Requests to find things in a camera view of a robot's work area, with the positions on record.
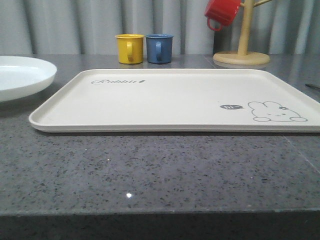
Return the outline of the white round plate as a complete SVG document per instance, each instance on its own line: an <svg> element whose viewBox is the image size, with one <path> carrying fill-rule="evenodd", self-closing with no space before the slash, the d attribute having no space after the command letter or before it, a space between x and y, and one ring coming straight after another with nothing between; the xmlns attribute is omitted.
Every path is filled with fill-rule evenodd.
<svg viewBox="0 0 320 240"><path fill-rule="evenodd" d="M46 60L25 57L0 57L0 101L10 101L38 93L54 80L57 67Z"/></svg>

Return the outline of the silver fork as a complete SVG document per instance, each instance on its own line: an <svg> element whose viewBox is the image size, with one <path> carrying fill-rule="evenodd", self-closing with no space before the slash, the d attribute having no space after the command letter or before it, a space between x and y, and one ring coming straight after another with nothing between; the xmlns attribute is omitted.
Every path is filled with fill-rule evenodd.
<svg viewBox="0 0 320 240"><path fill-rule="evenodd" d="M311 89L315 89L317 91L320 91L320 86L319 85L316 85L316 84L311 84L311 83L307 83L305 84L306 87L309 87Z"/></svg>

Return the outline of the blue mug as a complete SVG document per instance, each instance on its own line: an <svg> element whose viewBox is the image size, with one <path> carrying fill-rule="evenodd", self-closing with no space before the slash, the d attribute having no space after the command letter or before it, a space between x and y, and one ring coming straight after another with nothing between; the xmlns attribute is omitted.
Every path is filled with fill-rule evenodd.
<svg viewBox="0 0 320 240"><path fill-rule="evenodd" d="M148 34L145 37L149 63L166 64L172 61L173 35Z"/></svg>

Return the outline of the yellow mug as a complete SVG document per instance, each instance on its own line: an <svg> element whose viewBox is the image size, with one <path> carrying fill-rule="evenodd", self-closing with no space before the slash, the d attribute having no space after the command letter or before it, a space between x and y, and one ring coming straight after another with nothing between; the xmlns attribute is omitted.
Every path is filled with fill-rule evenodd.
<svg viewBox="0 0 320 240"><path fill-rule="evenodd" d="M118 61L121 64L140 64L144 61L144 35L118 34Z"/></svg>

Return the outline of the beige rabbit serving tray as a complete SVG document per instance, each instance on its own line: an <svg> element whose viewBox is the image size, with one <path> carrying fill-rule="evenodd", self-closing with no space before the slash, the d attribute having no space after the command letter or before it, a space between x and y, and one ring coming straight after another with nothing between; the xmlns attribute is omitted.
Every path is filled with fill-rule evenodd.
<svg viewBox="0 0 320 240"><path fill-rule="evenodd" d="M318 132L320 104L256 69L92 69L30 116L43 132Z"/></svg>

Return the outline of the wooden mug tree stand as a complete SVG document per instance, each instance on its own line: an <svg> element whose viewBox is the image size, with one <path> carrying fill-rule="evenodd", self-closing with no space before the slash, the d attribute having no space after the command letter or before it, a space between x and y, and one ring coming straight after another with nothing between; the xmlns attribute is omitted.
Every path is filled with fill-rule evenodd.
<svg viewBox="0 0 320 240"><path fill-rule="evenodd" d="M245 0L244 3L240 4L244 11L238 49L237 51L217 52L213 55L213 60L233 65L263 65L270 62L270 57L267 54L248 51L253 9L270 1L260 0L255 2L254 0Z"/></svg>

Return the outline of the red mug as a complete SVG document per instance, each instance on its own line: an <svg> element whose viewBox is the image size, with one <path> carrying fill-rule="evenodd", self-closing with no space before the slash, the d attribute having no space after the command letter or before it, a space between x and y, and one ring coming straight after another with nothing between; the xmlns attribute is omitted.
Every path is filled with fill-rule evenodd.
<svg viewBox="0 0 320 240"><path fill-rule="evenodd" d="M204 11L209 29L220 31L223 27L229 26L236 17L241 4L241 0L210 0ZM220 26L218 28L211 26L211 20L218 22Z"/></svg>

